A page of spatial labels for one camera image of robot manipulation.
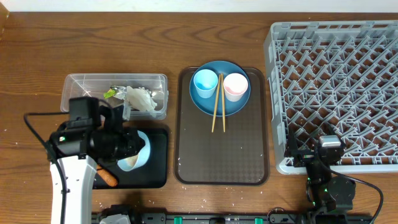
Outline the white bowl blue rim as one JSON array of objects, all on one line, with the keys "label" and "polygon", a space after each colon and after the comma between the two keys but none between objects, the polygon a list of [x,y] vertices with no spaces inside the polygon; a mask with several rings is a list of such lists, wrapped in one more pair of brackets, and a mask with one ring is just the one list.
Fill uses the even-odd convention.
[{"label": "white bowl blue rim", "polygon": [[149,138],[142,131],[138,131],[137,133],[139,137],[144,140],[145,146],[139,151],[136,156],[128,157],[118,161],[118,167],[125,172],[129,172],[142,167],[147,163],[150,157],[151,149]]}]

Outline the orange carrot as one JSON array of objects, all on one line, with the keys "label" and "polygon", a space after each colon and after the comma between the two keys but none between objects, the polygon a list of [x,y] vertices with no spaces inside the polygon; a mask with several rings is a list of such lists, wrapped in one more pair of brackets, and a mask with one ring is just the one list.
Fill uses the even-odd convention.
[{"label": "orange carrot", "polygon": [[105,181],[105,183],[110,187],[116,187],[119,182],[117,178],[110,172],[108,172],[105,168],[100,166],[99,164],[96,167],[97,174]]}]

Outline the green orange snack wrapper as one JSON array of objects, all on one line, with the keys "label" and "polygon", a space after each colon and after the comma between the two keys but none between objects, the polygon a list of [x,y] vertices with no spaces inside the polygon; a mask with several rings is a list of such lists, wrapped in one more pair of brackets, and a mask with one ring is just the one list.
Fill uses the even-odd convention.
[{"label": "green orange snack wrapper", "polygon": [[108,99],[116,94],[114,89],[109,89],[106,93],[103,94],[105,99]]}]

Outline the small white tissue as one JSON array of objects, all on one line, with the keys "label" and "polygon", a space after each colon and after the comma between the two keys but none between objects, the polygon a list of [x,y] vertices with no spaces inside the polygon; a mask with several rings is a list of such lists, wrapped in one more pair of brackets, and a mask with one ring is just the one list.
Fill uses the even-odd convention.
[{"label": "small white tissue", "polygon": [[110,87],[111,90],[114,91],[112,97],[115,97],[119,100],[125,100],[127,95],[127,88],[125,86],[117,86],[113,85]]}]

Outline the large white tissue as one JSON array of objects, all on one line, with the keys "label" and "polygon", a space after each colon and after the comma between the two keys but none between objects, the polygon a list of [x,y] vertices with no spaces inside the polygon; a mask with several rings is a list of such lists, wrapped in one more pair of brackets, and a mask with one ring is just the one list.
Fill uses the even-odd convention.
[{"label": "large white tissue", "polygon": [[157,103],[152,99],[150,91],[144,87],[126,87],[126,101],[139,111],[154,111]]}]

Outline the wooden chopstick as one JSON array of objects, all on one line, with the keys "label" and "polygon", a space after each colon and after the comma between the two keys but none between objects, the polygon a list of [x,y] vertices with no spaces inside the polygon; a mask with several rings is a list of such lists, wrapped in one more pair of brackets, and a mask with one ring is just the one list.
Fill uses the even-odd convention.
[{"label": "wooden chopstick", "polygon": [[224,75],[220,74],[221,78],[221,103],[222,103],[222,121],[223,121],[223,132],[226,132],[226,118],[225,118],[225,102],[224,102]]},{"label": "wooden chopstick", "polygon": [[218,98],[219,98],[219,92],[220,92],[220,85],[221,85],[221,75],[218,75],[218,84],[216,87],[216,97],[215,97],[215,105],[213,108],[213,120],[212,120],[212,127],[211,127],[211,132],[214,132],[214,128],[215,128],[215,121],[216,121],[216,117],[217,117],[217,109],[218,109]]}]

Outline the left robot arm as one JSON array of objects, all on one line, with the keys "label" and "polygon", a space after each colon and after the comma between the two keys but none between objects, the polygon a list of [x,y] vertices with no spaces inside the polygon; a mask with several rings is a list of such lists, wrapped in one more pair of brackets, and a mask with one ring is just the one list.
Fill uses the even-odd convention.
[{"label": "left robot arm", "polygon": [[143,132],[123,126],[121,113],[93,97],[71,98],[70,118],[50,135],[52,223],[90,223],[98,161],[116,162],[149,146]]}]

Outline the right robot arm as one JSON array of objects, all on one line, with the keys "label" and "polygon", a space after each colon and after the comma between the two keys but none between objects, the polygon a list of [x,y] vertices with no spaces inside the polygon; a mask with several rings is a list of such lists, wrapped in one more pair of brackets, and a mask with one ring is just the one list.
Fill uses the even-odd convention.
[{"label": "right robot arm", "polygon": [[348,223],[347,211],[353,209],[356,184],[338,175],[332,175],[331,165],[342,157],[346,144],[332,128],[318,138],[313,149],[299,149],[293,129],[289,129],[286,156],[292,157],[294,167],[304,167],[308,178],[307,200],[313,208],[297,215],[295,223]]}]

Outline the grey dishwasher rack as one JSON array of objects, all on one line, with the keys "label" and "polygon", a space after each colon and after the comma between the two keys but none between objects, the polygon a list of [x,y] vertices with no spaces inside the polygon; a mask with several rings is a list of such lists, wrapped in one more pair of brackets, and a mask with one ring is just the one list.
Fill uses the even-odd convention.
[{"label": "grey dishwasher rack", "polygon": [[304,174],[287,154],[293,131],[313,149],[328,127],[345,142],[335,170],[397,171],[397,22],[276,22],[264,42],[276,169]]}]

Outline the brown serving tray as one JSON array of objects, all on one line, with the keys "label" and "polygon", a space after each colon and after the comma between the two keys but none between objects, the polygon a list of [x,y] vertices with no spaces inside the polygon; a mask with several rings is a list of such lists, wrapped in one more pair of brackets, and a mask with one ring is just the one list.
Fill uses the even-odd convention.
[{"label": "brown serving tray", "polygon": [[270,174],[263,74],[246,67],[248,102],[237,113],[213,122],[212,115],[191,99],[189,83],[195,70],[185,69],[178,81],[176,178],[183,184],[262,185]]}]

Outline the clear plastic bin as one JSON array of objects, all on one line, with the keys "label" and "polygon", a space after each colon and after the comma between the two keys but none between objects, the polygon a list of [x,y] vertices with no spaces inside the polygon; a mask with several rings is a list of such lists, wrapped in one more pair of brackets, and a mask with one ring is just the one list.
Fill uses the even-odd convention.
[{"label": "clear plastic bin", "polygon": [[134,107],[127,109],[130,104],[120,95],[111,96],[106,101],[113,107],[121,106],[124,110],[123,118],[133,120],[162,120],[167,115],[169,91],[167,77],[161,73],[75,73],[69,74],[63,86],[60,109],[69,110],[69,99],[81,96],[105,99],[104,94],[112,87],[125,89],[127,86],[145,89],[156,103],[154,111],[139,111]]}]

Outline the black plastic tray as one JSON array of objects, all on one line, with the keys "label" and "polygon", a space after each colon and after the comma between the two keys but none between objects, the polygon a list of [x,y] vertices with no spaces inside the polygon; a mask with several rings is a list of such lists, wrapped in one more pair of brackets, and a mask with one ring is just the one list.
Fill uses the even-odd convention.
[{"label": "black plastic tray", "polygon": [[110,187],[98,174],[95,176],[94,189],[149,189],[160,188],[167,179],[168,134],[165,129],[139,129],[150,143],[149,159],[140,167],[123,170],[117,164],[105,164],[104,167],[117,180],[116,187]]}]

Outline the pink cup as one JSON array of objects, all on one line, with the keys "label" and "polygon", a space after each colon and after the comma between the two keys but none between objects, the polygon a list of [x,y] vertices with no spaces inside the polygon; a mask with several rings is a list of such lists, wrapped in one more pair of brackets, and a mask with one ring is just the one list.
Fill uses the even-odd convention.
[{"label": "pink cup", "polygon": [[225,96],[229,101],[239,101],[249,87],[247,78],[240,73],[230,73],[223,80]]}]

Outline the dark blue plate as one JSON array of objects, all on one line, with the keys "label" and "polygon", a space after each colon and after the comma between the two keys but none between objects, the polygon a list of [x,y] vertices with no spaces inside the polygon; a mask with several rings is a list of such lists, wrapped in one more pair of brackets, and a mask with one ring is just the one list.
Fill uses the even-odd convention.
[{"label": "dark blue plate", "polygon": [[191,99],[192,99],[193,103],[197,106],[197,108],[199,108],[202,112],[204,112],[210,116],[213,116],[215,100],[216,100],[216,92],[215,91],[209,98],[202,98],[198,94],[197,88],[195,87],[194,76],[200,70],[211,70],[211,71],[215,72],[217,75],[223,73],[224,78],[226,78],[231,73],[242,74],[248,81],[248,88],[247,88],[246,92],[243,94],[242,98],[239,99],[238,101],[232,102],[232,101],[229,101],[227,98],[224,100],[225,116],[230,116],[232,114],[235,114],[245,107],[246,103],[249,100],[250,94],[251,94],[251,84],[250,84],[248,75],[239,65],[236,65],[235,63],[231,63],[228,61],[219,60],[219,61],[208,62],[208,63],[202,65],[201,67],[197,68],[195,70],[195,73],[191,77],[189,92],[190,92]]}]

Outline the light blue cup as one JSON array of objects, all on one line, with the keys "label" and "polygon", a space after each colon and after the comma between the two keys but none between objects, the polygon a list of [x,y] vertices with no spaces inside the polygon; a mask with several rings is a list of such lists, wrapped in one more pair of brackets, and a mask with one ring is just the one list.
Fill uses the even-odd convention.
[{"label": "light blue cup", "polygon": [[194,74],[193,84],[201,98],[210,98],[218,86],[218,76],[212,70],[202,69]]}]

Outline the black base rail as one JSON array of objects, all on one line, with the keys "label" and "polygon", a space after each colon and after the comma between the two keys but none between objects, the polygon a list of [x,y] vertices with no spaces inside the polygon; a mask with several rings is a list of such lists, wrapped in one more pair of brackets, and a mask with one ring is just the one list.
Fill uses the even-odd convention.
[{"label": "black base rail", "polygon": [[[196,223],[196,224],[210,224],[210,223],[224,223],[224,224],[255,224],[255,223],[310,223],[304,220],[304,215],[270,213],[269,215],[167,215],[164,213],[138,213],[133,215],[132,223],[142,224],[174,224],[174,223]],[[105,219],[104,215],[92,214],[91,223],[100,223]],[[371,217],[367,216],[347,216],[346,223],[349,224],[365,224],[369,223]],[[326,215],[324,218],[317,218],[317,223],[343,223],[343,219],[338,220],[338,217]]]}]

